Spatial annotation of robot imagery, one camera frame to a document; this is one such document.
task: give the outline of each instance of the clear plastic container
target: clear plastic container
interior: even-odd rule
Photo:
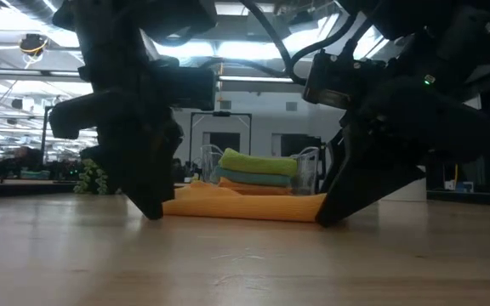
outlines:
[[[201,147],[202,153],[202,181],[218,184],[219,178],[215,175],[215,168],[219,165],[220,157],[224,152],[216,145],[206,144]],[[317,180],[317,166],[319,162],[319,148],[308,147],[299,154],[290,156],[298,163],[298,172],[292,178],[291,185],[294,195],[315,194]]]

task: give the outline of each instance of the stack of towels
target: stack of towels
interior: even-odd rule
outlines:
[[[288,195],[298,172],[293,158],[252,157],[226,149],[215,174],[219,186],[249,195]]]

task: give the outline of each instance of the orange towel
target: orange towel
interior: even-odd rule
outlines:
[[[194,182],[175,191],[175,199],[163,203],[167,215],[245,218],[315,222],[325,195],[240,195],[239,193]]]
[[[219,187],[225,187],[239,192],[241,195],[248,196],[290,196],[292,189],[287,187],[261,186],[254,184],[242,184],[230,181],[227,178],[220,178]]]

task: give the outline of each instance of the wooden table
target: wooden table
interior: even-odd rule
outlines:
[[[324,230],[0,199],[0,305],[490,305],[490,207],[386,201]]]

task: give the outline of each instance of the green plant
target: green plant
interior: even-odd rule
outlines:
[[[84,170],[78,176],[80,180],[73,189],[75,193],[106,195],[107,175],[105,172],[91,159],[83,160],[83,165]]]

